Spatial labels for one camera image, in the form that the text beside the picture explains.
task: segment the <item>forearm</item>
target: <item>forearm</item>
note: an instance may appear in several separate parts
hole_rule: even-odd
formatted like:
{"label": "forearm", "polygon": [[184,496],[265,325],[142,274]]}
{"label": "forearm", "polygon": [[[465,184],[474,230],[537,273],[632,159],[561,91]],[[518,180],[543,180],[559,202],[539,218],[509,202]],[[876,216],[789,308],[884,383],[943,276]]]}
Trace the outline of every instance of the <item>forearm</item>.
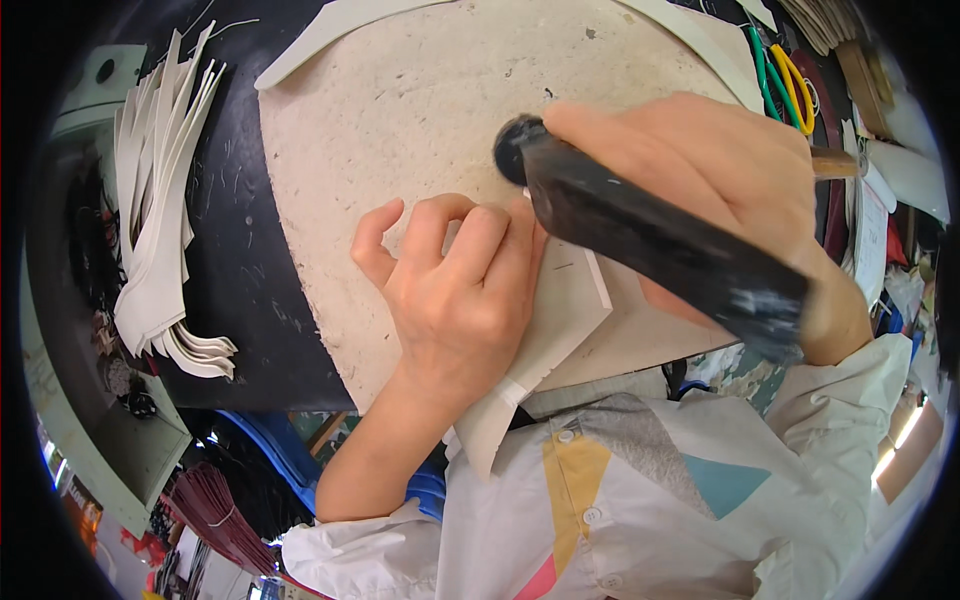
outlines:
{"label": "forearm", "polygon": [[820,252],[818,260],[801,348],[810,365],[837,365],[869,344],[873,331],[860,288],[825,252]]}
{"label": "forearm", "polygon": [[386,516],[403,504],[410,477],[460,416],[436,395],[394,372],[326,466],[317,484],[318,520]]}

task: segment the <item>stack of white leather strips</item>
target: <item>stack of white leather strips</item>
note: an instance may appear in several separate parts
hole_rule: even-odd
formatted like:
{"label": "stack of white leather strips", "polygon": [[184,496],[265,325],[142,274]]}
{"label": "stack of white leather strips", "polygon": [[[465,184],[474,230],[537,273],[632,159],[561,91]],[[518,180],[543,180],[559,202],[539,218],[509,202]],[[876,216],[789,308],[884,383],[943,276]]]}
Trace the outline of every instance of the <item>stack of white leather strips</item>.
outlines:
{"label": "stack of white leather strips", "polygon": [[177,63],[174,31],[167,61],[127,93],[113,122],[120,254],[127,284],[113,309],[117,332],[139,356],[155,349],[199,377],[233,378],[225,338],[200,338],[186,328],[182,284],[189,278],[183,251],[193,239],[183,192],[200,131],[226,65],[204,71],[190,101],[200,56],[213,30],[200,33],[193,58]]}

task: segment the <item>left hand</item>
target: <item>left hand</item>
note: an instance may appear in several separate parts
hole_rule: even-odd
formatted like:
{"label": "left hand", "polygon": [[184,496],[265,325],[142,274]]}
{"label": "left hand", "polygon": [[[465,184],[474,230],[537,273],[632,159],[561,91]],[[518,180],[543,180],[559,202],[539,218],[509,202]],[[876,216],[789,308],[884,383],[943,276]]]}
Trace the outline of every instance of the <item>left hand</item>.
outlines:
{"label": "left hand", "polygon": [[[504,210],[460,194],[417,203],[400,258],[382,246],[395,199],[360,220],[350,256],[390,307],[403,355],[394,379],[459,415],[503,378],[530,321],[546,232],[525,198]],[[463,224],[446,256],[451,221]]]}

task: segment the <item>workbench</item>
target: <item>workbench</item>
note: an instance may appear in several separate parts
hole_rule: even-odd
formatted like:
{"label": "workbench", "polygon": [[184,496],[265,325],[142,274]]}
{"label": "workbench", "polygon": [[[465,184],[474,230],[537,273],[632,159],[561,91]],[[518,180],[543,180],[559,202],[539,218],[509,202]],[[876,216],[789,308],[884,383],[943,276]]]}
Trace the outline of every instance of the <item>workbench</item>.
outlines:
{"label": "workbench", "polygon": [[[674,0],[699,9],[699,0]],[[324,0],[179,0],[144,2],[117,15],[95,44],[147,44],[143,73],[152,70],[174,28],[183,47],[196,43],[211,19],[220,29],[237,25],[206,45],[207,57],[228,65],[204,127],[186,203],[196,238],[186,250],[190,279],[183,294],[187,322],[195,334],[227,335],[239,347],[236,376],[200,379],[158,358],[164,384],[182,407],[244,411],[351,410],[353,403],[324,349],[300,280],[287,250],[267,174],[253,81],[296,39]],[[851,104],[833,56],[824,59],[805,42],[782,7],[765,3],[779,24],[796,32],[801,47],[821,69],[839,118],[850,118]],[[733,0],[704,0],[704,8],[734,24],[746,21]],[[814,141],[826,146],[822,121]],[[817,235],[823,242],[827,186],[817,185]]]}

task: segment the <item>shirt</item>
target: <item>shirt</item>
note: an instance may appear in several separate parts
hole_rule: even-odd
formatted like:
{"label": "shirt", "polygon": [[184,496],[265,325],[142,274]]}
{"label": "shirt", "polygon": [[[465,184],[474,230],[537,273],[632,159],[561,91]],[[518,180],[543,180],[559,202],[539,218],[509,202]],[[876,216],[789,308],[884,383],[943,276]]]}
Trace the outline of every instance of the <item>shirt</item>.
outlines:
{"label": "shirt", "polygon": [[885,335],[792,367],[765,419],[615,394],[510,432],[487,484],[453,456],[443,524],[412,500],[299,525],[284,563],[337,600],[822,598],[863,541],[910,349]]}

